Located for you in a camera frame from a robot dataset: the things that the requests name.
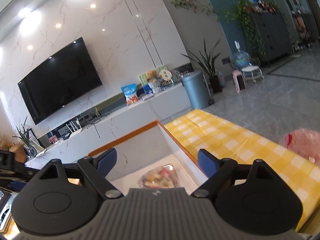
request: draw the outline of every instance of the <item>wall socket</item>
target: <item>wall socket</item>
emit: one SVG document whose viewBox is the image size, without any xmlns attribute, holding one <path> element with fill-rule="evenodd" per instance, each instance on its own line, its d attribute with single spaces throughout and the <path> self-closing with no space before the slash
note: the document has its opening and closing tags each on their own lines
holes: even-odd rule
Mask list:
<svg viewBox="0 0 320 240">
<path fill-rule="evenodd" d="M 228 64 L 229 62 L 231 62 L 231 61 L 230 61 L 230 57 L 226 57 L 226 58 L 223 58 L 223 59 L 222 59 L 222 64 L 223 64 L 223 65 Z"/>
</svg>

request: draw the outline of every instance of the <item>screw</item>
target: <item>screw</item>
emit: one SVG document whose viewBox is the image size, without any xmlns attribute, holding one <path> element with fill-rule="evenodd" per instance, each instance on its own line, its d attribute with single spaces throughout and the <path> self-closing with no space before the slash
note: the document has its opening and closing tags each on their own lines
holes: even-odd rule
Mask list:
<svg viewBox="0 0 320 240">
<path fill-rule="evenodd" d="M 193 195 L 195 197 L 207 197 L 209 195 L 209 191 L 207 191 L 206 189 L 197 189 Z"/>
<path fill-rule="evenodd" d="M 121 196 L 121 192 L 117 189 L 111 189 L 108 190 L 105 195 L 107 198 L 118 198 Z"/>
</svg>

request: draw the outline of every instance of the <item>gray cabinet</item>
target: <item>gray cabinet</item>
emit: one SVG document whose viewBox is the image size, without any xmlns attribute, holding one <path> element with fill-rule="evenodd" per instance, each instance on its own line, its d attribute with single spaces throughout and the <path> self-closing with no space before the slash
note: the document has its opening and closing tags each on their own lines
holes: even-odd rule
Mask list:
<svg viewBox="0 0 320 240">
<path fill-rule="evenodd" d="M 253 13 L 253 18 L 257 32 L 264 40 L 262 48 L 266 51 L 265 56 L 259 55 L 260 61 L 269 62 L 292 53 L 289 32 L 281 13 Z"/>
</svg>

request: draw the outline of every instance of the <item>yellow checkered tablecloth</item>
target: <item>yellow checkered tablecloth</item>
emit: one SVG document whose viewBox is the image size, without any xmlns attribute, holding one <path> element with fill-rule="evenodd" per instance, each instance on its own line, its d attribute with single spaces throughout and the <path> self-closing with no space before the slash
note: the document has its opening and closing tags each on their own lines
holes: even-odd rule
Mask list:
<svg viewBox="0 0 320 240">
<path fill-rule="evenodd" d="M 165 127 L 195 158 L 203 148 L 240 164 L 252 164 L 255 159 L 267 162 L 303 204 L 297 230 L 320 203 L 320 167 L 258 134 L 199 109 Z"/>
</svg>

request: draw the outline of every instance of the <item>glass vase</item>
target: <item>glass vase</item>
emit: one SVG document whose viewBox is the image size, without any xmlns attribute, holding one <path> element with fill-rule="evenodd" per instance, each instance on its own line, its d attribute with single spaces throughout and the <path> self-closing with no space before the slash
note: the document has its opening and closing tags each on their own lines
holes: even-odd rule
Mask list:
<svg viewBox="0 0 320 240">
<path fill-rule="evenodd" d="M 37 156 L 37 150 L 36 148 L 34 148 L 32 145 L 30 145 L 28 147 L 28 154 L 31 156 L 31 157 L 36 157 Z"/>
</svg>

